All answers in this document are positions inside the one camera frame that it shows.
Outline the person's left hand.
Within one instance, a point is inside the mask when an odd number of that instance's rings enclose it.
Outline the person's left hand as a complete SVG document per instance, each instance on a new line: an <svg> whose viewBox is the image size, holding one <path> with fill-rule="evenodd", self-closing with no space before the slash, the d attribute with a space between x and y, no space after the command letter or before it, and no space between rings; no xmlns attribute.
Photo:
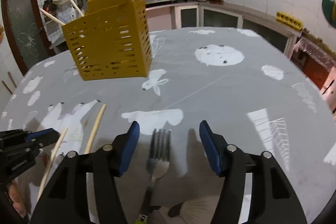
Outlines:
<svg viewBox="0 0 336 224"><path fill-rule="evenodd" d="M24 218L27 215L26 207L22 201L21 194L19 193L19 189L17 183L12 181L7 186L7 191L9 194L9 198L13 203L13 207L17 211L17 213Z"/></svg>

